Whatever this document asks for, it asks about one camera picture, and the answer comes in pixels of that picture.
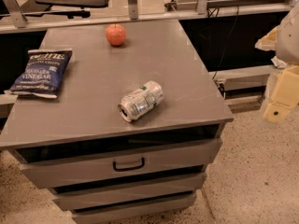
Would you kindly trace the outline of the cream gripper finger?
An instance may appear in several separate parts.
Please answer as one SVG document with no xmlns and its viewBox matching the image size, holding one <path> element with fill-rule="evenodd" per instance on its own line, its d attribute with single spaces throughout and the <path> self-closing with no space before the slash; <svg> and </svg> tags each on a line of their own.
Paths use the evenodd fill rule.
<svg viewBox="0 0 299 224">
<path fill-rule="evenodd" d="M 264 51 L 275 50 L 277 32 L 278 32 L 278 27 L 276 26 L 267 35 L 263 36 L 256 42 L 255 48 Z"/>
<path fill-rule="evenodd" d="M 299 104 L 299 67 L 291 66 L 277 75 L 263 118 L 272 123 L 283 121 Z"/>
</svg>

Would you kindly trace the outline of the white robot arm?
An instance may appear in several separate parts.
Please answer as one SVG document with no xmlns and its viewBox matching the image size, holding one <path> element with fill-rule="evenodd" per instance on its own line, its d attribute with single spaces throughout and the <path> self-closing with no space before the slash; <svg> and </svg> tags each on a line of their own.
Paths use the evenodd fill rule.
<svg viewBox="0 0 299 224">
<path fill-rule="evenodd" d="M 256 49 L 276 52 L 275 60 L 287 64 L 277 75 L 263 118 L 272 123 L 283 121 L 299 104 L 299 4 L 283 18 L 280 25 L 260 38 Z"/>
</svg>

